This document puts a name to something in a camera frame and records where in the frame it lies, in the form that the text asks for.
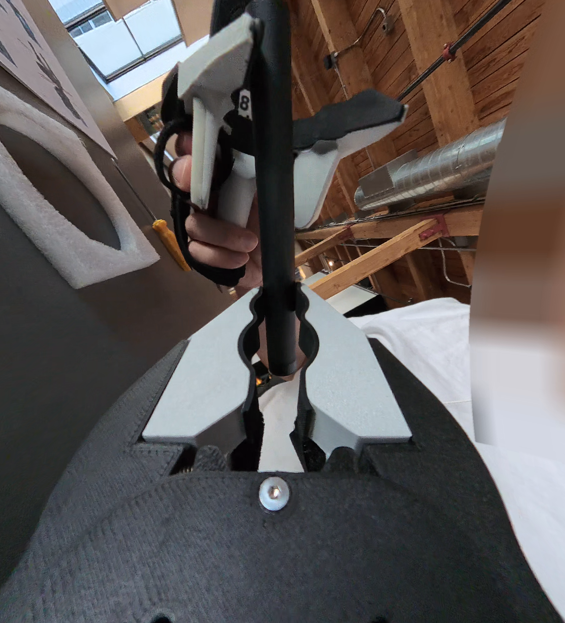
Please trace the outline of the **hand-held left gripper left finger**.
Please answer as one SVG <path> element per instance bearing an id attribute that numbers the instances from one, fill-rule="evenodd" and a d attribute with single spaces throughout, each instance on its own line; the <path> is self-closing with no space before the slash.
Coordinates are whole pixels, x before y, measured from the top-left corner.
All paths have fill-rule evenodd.
<path id="1" fill-rule="evenodd" d="M 142 437 L 223 455 L 242 447 L 260 458 L 263 417 L 256 402 L 251 359 L 259 348 L 262 288 L 254 288 L 188 340 Z"/>

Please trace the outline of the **person's right hand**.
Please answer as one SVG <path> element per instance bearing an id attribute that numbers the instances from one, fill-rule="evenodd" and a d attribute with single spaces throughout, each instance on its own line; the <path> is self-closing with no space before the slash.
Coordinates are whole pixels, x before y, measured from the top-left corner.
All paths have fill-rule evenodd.
<path id="1" fill-rule="evenodd" d="M 234 299 L 263 285 L 261 241 L 257 198 L 253 199 L 246 227 L 195 212 L 185 221 L 188 250 L 205 265 L 220 269 L 245 268 L 235 286 Z"/>

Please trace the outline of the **white foam square with hole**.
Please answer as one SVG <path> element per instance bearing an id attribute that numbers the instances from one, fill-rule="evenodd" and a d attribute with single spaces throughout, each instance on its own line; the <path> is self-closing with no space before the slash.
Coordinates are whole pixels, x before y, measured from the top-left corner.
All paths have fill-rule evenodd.
<path id="1" fill-rule="evenodd" d="M 32 139 L 74 173 L 118 234 L 120 249 L 84 234 L 37 191 L 0 140 L 0 204 L 72 288 L 145 269 L 160 259 L 71 129 L 2 86 L 0 125 Z"/>

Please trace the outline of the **beige window roller blinds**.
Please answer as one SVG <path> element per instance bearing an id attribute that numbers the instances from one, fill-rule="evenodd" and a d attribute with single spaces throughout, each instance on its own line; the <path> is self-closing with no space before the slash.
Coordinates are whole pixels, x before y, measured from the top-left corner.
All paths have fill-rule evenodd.
<path id="1" fill-rule="evenodd" d="M 146 1 L 103 1 L 103 4 L 117 20 L 146 4 Z M 213 1 L 170 1 L 170 4 L 186 45 L 209 35 Z"/>

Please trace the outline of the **printed instruction sheet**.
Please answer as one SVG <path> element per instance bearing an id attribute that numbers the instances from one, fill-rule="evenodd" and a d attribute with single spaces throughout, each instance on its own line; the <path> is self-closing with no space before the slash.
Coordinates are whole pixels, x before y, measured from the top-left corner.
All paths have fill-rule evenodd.
<path id="1" fill-rule="evenodd" d="M 0 1 L 0 64 L 66 121 L 115 156 L 22 1 Z"/>

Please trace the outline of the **black electric screwdriver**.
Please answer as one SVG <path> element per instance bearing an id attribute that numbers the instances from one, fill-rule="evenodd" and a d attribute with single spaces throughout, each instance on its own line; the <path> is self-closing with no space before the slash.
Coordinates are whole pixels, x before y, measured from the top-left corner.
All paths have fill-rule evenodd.
<path id="1" fill-rule="evenodd" d="M 268 367 L 296 367 L 291 28 L 285 1 L 252 1 L 260 21 L 250 76 Z"/>

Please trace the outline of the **yellow-handled screwdriver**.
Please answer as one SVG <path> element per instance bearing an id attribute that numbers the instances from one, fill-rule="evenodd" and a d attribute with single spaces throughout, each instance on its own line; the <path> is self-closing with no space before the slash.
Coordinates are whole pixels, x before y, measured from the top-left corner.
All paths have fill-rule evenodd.
<path id="1" fill-rule="evenodd" d="M 160 239 L 160 241 L 162 242 L 162 244 L 164 245 L 168 253 L 174 259 L 174 261 L 177 262 L 177 264 L 183 271 L 185 272 L 191 271 L 192 270 L 191 267 L 188 265 L 187 261 L 185 260 L 179 248 L 176 235 L 173 231 L 170 230 L 166 220 L 157 219 L 154 213 L 148 208 L 144 200 L 141 198 L 137 190 L 132 186 L 131 182 L 127 179 L 126 175 L 123 173 L 122 169 L 120 168 L 117 160 L 114 157 L 112 157 L 111 160 L 116 170 L 119 172 L 122 179 L 124 180 L 124 182 L 126 182 L 128 187 L 133 192 L 134 196 L 140 203 L 141 207 L 143 207 L 145 212 L 150 216 L 152 220 L 152 229 L 155 231 L 155 233 L 157 234 L 157 237 Z"/>

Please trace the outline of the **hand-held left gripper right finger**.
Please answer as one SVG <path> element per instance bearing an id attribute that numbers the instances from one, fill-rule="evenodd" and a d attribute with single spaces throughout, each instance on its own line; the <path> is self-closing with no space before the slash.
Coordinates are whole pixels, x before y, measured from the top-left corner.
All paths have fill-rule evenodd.
<path id="1" fill-rule="evenodd" d="M 329 458 L 340 447 L 406 443 L 411 430 L 365 334 L 306 285 L 296 285 L 301 370 L 295 450 Z"/>

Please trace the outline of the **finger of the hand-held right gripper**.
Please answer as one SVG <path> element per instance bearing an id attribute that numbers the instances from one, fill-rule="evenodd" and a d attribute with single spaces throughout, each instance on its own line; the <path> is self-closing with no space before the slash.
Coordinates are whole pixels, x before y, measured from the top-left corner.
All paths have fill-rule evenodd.
<path id="1" fill-rule="evenodd" d="M 179 65 L 177 96 L 193 118 L 191 200 L 201 209 L 208 207 L 220 128 L 245 82 L 257 31 L 258 20 L 242 14 Z"/>
<path id="2" fill-rule="evenodd" d="M 347 101 L 323 106 L 310 118 L 294 121 L 296 229 L 315 222 L 340 160 L 391 133 L 405 120 L 407 108 L 367 89 Z"/>

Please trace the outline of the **silver spiral air duct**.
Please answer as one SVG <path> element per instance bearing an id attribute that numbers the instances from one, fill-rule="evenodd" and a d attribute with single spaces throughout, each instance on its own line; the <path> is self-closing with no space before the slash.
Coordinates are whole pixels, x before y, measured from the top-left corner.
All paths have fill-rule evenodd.
<path id="1" fill-rule="evenodd" d="M 425 156 L 411 150 L 362 177 L 356 206 L 369 211 L 465 188 L 489 178 L 507 118 L 477 129 Z"/>

